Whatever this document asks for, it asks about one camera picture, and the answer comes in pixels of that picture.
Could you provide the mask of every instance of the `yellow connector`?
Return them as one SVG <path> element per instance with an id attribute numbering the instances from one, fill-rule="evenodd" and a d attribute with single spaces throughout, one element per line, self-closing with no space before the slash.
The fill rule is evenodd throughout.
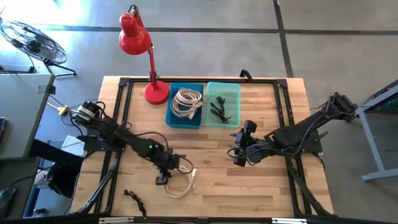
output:
<path id="1" fill-rule="evenodd" d="M 58 112 L 58 115 L 60 115 L 60 116 L 64 115 L 65 113 L 67 113 L 67 112 L 69 111 L 69 107 L 68 107 L 68 106 L 60 106 L 60 107 L 58 107 L 58 106 L 52 105 L 52 104 L 49 103 L 49 102 L 47 102 L 47 104 L 48 104 L 49 106 L 51 106 L 51 107 L 57 109 L 57 110 L 59 111 L 59 112 Z"/>
<path id="2" fill-rule="evenodd" d="M 59 111 L 59 115 L 64 115 L 65 113 L 67 113 L 68 112 L 68 110 L 69 110 L 69 108 L 67 107 L 67 106 L 63 106 L 63 107 L 59 107 L 59 108 L 57 108 L 58 109 L 58 111 Z"/>

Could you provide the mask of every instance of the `lamp shade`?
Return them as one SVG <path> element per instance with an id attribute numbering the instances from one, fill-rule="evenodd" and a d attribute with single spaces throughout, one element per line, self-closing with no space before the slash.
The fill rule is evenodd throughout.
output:
<path id="1" fill-rule="evenodd" d="M 125 13 L 120 17 L 122 31 L 119 35 L 119 45 L 127 54 L 139 55 L 151 48 L 151 39 L 148 32 L 138 25 L 137 19 Z"/>

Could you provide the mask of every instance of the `fan stand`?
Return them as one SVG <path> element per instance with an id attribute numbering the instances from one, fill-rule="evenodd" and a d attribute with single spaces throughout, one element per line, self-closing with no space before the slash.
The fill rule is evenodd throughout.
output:
<path id="1" fill-rule="evenodd" d="M 49 59 L 47 59 L 47 58 L 43 60 L 43 63 L 44 63 L 44 65 L 45 65 L 45 67 L 47 68 L 47 70 L 48 70 L 51 74 L 53 74 L 53 73 L 52 73 L 52 71 L 51 71 L 51 69 L 50 69 L 49 66 L 56 66 L 56 67 L 58 67 L 58 68 L 62 68 L 62 69 L 65 69 L 65 70 L 68 70 L 68 71 L 71 71 L 71 72 L 72 72 L 72 73 L 65 73 L 65 74 L 55 75 L 55 77 L 64 77 L 64 76 L 69 76 L 69 75 L 76 76 L 76 75 L 77 75 L 77 74 L 76 74 L 76 71 L 74 71 L 74 70 L 72 70 L 72 69 L 70 69 L 70 68 L 61 66 L 61 65 L 57 65 L 57 64 L 51 62 L 51 61 L 50 61 Z"/>

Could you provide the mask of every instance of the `wooden table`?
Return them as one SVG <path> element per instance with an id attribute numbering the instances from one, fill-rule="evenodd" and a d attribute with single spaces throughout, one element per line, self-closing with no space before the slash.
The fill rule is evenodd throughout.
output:
<path id="1" fill-rule="evenodd" d="M 106 103 L 107 114 L 113 113 L 119 79 L 120 77 L 104 77 L 99 100 Z M 294 120 L 297 123 L 310 115 L 304 82 L 302 78 L 288 78 L 287 83 Z M 132 123 L 131 131 L 133 133 L 158 131 L 166 136 L 170 147 L 174 148 L 176 153 L 186 154 L 197 168 L 195 176 L 197 193 L 191 193 L 180 199 L 169 198 L 163 187 L 155 185 L 155 177 L 159 173 L 155 167 L 136 156 L 136 153 L 128 147 L 121 158 L 112 216 L 141 216 L 136 202 L 131 197 L 123 195 L 124 189 L 138 194 L 145 204 L 147 215 L 153 217 L 293 216 L 284 157 L 268 157 L 254 167 L 242 168 L 234 165 L 233 159 L 226 155 L 228 145 L 234 144 L 234 138 L 228 134 L 239 129 L 208 128 L 204 126 L 204 121 L 200 129 L 170 128 L 165 123 L 167 103 L 151 105 L 146 102 L 144 98 L 146 85 L 146 83 L 135 83 L 132 89 L 127 119 Z M 204 86 L 204 99 L 206 99 L 206 83 Z M 122 112 L 123 110 L 120 110 L 119 123 Z M 279 128 L 272 85 L 241 84 L 240 127 L 246 119 L 257 123 L 255 136 L 258 138 Z M 163 142 L 156 135 L 148 135 L 148 138 Z M 72 211 L 78 210 L 97 188 L 103 157 L 104 152 L 96 152 L 83 162 Z M 302 159 L 308 188 L 324 208 L 332 213 L 322 164 L 311 154 L 304 154 Z M 170 179 L 169 184 L 175 190 L 184 188 L 187 184 L 186 177 L 176 175 Z M 104 191 L 101 211 L 106 205 L 108 189 L 109 184 Z M 300 207 L 303 208 L 302 194 L 299 190 L 297 192 Z"/>

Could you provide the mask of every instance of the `red desk lamp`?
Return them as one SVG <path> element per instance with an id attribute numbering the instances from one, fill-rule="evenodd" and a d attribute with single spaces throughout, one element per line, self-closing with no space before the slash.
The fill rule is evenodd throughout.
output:
<path id="1" fill-rule="evenodd" d="M 130 6 L 128 12 L 120 17 L 120 25 L 122 31 L 119 36 L 119 45 L 125 53 L 139 55 L 148 51 L 150 59 L 150 84 L 145 88 L 145 99 L 155 105 L 166 102 L 169 97 L 169 86 L 157 80 L 152 41 L 144 28 L 137 6 Z"/>

